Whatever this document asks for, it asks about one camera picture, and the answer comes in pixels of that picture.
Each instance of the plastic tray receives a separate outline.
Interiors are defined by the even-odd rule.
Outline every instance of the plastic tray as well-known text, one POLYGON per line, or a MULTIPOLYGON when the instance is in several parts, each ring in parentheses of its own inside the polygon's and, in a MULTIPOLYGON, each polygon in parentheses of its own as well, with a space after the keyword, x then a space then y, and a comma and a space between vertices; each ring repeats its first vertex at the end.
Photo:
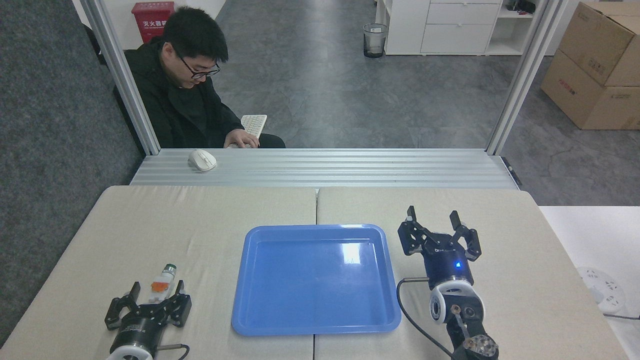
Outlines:
POLYGON ((246 235, 234 329, 242 335, 387 332, 400 324, 378 226, 259 226, 246 235))

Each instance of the trash can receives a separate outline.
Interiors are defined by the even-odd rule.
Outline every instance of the trash can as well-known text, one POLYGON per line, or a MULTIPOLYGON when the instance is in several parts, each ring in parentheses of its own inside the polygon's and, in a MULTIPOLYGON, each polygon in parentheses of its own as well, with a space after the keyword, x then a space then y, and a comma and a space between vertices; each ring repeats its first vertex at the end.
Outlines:
POLYGON ((364 30, 364 56, 379 58, 385 52, 388 27, 383 24, 366 24, 364 30))
POLYGON ((131 13, 136 17, 142 42, 146 44, 153 37, 162 36, 166 20, 174 11, 173 1, 136 3, 131 13))

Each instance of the white table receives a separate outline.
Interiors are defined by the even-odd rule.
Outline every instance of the white table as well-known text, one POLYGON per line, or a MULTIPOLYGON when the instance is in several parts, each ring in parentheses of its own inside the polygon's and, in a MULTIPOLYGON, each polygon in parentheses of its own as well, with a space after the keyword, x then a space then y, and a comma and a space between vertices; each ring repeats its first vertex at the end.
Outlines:
MULTIPOLYGON (((640 206, 540 206, 576 267, 610 275, 625 292, 617 315, 640 315, 640 206)), ((640 359, 640 321, 607 318, 630 359, 640 359)))
MULTIPOLYGON (((11 333, 0 359, 106 359, 116 335, 104 325, 111 299, 123 296, 134 281, 140 281, 139 300, 144 299, 167 263, 177 266, 176 280, 184 280, 192 307, 186 325, 167 326, 161 344, 191 346, 188 359, 311 359, 312 335, 240 336, 231 328, 231 313, 247 232, 258 225, 315 222, 311 188, 112 186, 11 333)), ((181 354, 158 352, 156 360, 181 354)))
MULTIPOLYGON (((397 228, 409 205, 418 222, 449 233, 449 213, 476 228, 483 254, 470 263, 482 297, 484 327, 500 347, 500 359, 626 359, 571 260, 526 192, 477 189, 322 188, 318 224, 380 226, 396 280, 425 276, 422 256, 405 256, 397 228)), ((409 284, 401 294, 419 324, 452 349, 444 325, 429 318, 428 286, 409 284)), ((448 357, 403 318, 386 334, 317 335, 316 360, 448 357)))
MULTIPOLYGON (((626 358, 525 192, 331 187, 320 189, 316 203, 310 187, 114 186, 78 230, 0 349, 0 359, 106 358, 115 336, 104 325, 110 300, 134 281, 144 289, 167 263, 177 265, 193 307, 186 326, 169 326, 161 343, 191 345, 189 359, 445 359, 406 320, 383 334, 275 337, 240 336, 230 324, 243 240, 253 227, 379 225, 400 280, 424 275, 422 258, 404 256, 396 234, 409 205, 432 231, 451 233, 453 209, 478 230, 483 255, 471 263, 474 288, 501 359, 626 358)), ((424 321, 427 294, 425 286, 403 292, 408 310, 450 347, 444 326, 424 321)), ((160 352, 157 359, 179 356, 160 352)))

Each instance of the glasses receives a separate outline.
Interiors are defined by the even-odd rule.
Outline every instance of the glasses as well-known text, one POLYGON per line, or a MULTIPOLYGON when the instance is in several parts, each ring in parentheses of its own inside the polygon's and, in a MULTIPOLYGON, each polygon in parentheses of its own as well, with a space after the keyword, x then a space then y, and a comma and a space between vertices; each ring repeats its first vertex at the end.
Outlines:
POLYGON ((191 73, 193 74, 193 75, 191 76, 191 79, 194 79, 194 80, 195 80, 195 79, 200 79, 200 78, 202 78, 203 76, 209 76, 209 77, 211 77, 211 76, 213 76, 213 75, 215 75, 215 74, 217 74, 217 73, 219 73, 219 72, 220 72, 220 66, 218 66, 218 63, 217 63, 217 62, 216 62, 216 64, 215 64, 215 65, 213 65, 214 69, 213 69, 213 70, 211 70, 211 71, 195 72, 195 71, 193 71, 193 69, 189 66, 189 64, 187 64, 187 62, 186 62, 186 61, 184 61, 184 59, 182 58, 182 56, 180 55, 180 53, 178 53, 178 50, 175 50, 175 54, 176 54, 176 55, 178 55, 178 57, 180 58, 180 60, 182 60, 182 63, 184 64, 184 66, 186 66, 186 67, 187 67, 187 69, 189 69, 189 71, 191 71, 191 73))

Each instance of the short black hair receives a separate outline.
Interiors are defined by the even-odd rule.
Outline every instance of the short black hair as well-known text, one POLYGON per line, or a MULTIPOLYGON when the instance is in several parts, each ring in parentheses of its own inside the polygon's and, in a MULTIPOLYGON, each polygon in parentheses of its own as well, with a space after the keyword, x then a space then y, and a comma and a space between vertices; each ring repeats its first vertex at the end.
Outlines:
POLYGON ((229 60, 225 35, 216 21, 201 9, 178 8, 164 25, 163 39, 181 56, 202 55, 216 62, 229 60))

